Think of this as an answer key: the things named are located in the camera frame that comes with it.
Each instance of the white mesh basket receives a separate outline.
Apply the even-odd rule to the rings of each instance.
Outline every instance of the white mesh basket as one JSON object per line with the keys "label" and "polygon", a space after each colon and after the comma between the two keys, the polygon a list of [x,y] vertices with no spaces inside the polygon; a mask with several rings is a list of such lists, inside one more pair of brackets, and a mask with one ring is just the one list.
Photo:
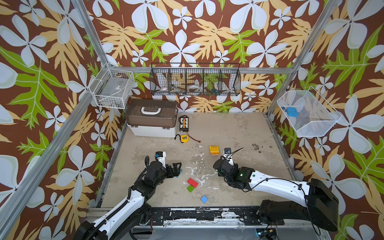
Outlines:
{"label": "white mesh basket", "polygon": [[97,106],[125,109],[134,83],[133,72],[114,68],[106,69],[99,72],[95,81],[99,83],[92,92],[92,96]]}
{"label": "white mesh basket", "polygon": [[[315,96],[309,90],[287,91],[278,101],[283,114],[294,128],[297,137],[323,137],[341,118],[341,114],[316,90]],[[322,103],[332,109],[329,112]],[[283,108],[293,107],[297,117],[288,116]]]}

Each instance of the robotic arm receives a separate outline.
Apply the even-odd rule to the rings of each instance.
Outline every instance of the robotic arm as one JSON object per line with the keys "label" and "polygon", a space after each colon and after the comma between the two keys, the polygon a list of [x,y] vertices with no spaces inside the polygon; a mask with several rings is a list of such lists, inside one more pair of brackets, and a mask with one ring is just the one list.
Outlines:
{"label": "robotic arm", "polygon": [[264,200],[257,212],[259,222],[270,224],[282,219],[302,219],[325,230],[337,231],[339,200],[322,181],[297,182],[266,175],[249,167],[238,168],[232,160],[234,153],[225,148],[224,156],[213,165],[229,186],[243,192],[263,191],[291,200]]}
{"label": "robotic arm", "polygon": [[106,215],[93,223],[83,222],[75,233],[74,240],[120,239],[134,226],[148,222],[151,206],[147,204],[155,193],[156,186],[166,178],[180,174],[181,163],[173,163],[173,168],[165,164],[165,152],[156,152],[156,161],[149,164],[145,157],[145,169],[140,173],[128,195]]}

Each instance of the black wire basket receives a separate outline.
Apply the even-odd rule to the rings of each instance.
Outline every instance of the black wire basket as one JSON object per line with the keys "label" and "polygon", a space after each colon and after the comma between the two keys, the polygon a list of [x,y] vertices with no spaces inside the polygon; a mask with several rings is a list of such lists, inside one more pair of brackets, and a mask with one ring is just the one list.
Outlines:
{"label": "black wire basket", "polygon": [[172,67],[171,64],[175,63],[151,63],[149,80],[152,95],[240,94],[240,64],[226,64],[227,67],[212,63],[191,63],[196,67]]}

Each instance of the blue item in black basket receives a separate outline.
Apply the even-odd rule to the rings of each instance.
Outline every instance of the blue item in black basket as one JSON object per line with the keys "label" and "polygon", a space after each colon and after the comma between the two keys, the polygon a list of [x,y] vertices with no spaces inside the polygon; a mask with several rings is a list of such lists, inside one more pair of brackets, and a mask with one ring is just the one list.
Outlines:
{"label": "blue item in black basket", "polygon": [[297,113],[296,108],[293,108],[293,107],[286,108],[286,112],[287,112],[287,115],[289,117],[297,117],[297,116],[299,116],[299,114]]}

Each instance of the floral patterned wall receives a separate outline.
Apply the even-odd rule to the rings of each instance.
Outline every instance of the floral patterned wall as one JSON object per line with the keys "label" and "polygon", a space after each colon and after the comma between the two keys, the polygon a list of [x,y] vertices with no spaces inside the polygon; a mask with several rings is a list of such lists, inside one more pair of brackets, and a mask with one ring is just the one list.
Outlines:
{"label": "floral patterned wall", "polygon": [[[70,0],[0,0],[0,211],[84,96],[100,64]],[[82,116],[7,239],[69,239],[101,185],[121,111]]]}
{"label": "floral patterned wall", "polygon": [[296,176],[321,179],[339,199],[335,240],[384,238],[383,7],[343,1],[290,84],[316,88],[342,113],[338,124],[324,137],[298,138],[279,108],[271,116]]}
{"label": "floral patterned wall", "polygon": [[[318,0],[90,0],[84,1],[106,52],[115,66],[290,67],[324,2]],[[177,101],[189,112],[265,112],[285,75],[242,74],[236,97],[154,96]],[[135,74],[132,98],[152,98],[149,74]],[[188,79],[196,88],[193,77]]]}

